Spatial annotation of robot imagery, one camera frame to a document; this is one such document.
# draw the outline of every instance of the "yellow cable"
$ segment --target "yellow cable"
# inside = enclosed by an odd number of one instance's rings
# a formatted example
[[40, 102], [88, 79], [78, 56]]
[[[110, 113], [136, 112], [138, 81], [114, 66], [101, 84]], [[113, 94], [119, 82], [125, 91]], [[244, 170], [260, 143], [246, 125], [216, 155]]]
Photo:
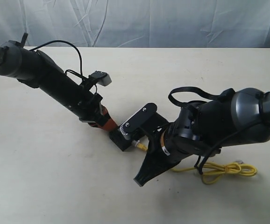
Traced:
[[[140, 142], [133, 142], [133, 145], [142, 151], [146, 152], [148, 148], [140, 143]], [[171, 171], [181, 173], [190, 170], [195, 170], [196, 168], [171, 168]], [[210, 185], [216, 183], [223, 175], [230, 174], [230, 175], [240, 175], [240, 176], [255, 176], [257, 174], [257, 169], [249, 164], [239, 163], [239, 162], [232, 162], [226, 165], [220, 165], [215, 162], [206, 162], [204, 165], [204, 169], [209, 169], [208, 171], [203, 172], [201, 175], [201, 181], [204, 184]]]

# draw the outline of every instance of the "white backdrop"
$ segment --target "white backdrop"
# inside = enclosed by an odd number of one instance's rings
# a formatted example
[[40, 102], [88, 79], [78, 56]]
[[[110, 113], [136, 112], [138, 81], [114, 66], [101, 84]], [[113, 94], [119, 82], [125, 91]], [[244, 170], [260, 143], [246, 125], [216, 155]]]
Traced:
[[270, 0], [0, 0], [0, 44], [270, 47]]

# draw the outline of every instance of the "white table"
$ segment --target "white table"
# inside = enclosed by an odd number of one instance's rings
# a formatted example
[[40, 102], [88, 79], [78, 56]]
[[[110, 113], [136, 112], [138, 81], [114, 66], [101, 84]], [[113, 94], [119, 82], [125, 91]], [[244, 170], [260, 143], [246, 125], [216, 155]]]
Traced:
[[[78, 71], [73, 49], [43, 50], [63, 69]], [[212, 94], [230, 87], [270, 91], [270, 49], [80, 50], [85, 75], [110, 74], [113, 82], [98, 91], [118, 123], [147, 102], [174, 121], [179, 108], [167, 95], [180, 86]], [[211, 160], [241, 159], [259, 174], [211, 186], [194, 171], [168, 171], [140, 188], [133, 178], [144, 156], [121, 152], [105, 132], [79, 122], [40, 89], [0, 77], [0, 224], [270, 223], [270, 142], [223, 149]]]

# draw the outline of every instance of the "table surface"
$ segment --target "table surface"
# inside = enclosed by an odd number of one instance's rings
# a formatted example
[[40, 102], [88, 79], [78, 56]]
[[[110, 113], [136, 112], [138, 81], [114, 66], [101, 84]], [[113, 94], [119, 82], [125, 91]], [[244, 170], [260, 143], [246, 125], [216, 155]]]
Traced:
[[[63, 69], [78, 70], [76, 52], [44, 48]], [[102, 103], [121, 123], [148, 102], [174, 121], [170, 90], [198, 86], [270, 91], [270, 49], [81, 48], [84, 74], [106, 71]], [[178, 99], [199, 99], [191, 93]], [[0, 77], [0, 224], [270, 223], [270, 141], [227, 147], [211, 160], [258, 168], [252, 178], [225, 177], [206, 186], [195, 171], [168, 171], [140, 188], [133, 178], [144, 152], [121, 152], [39, 89]], [[194, 164], [195, 156], [180, 166]]]

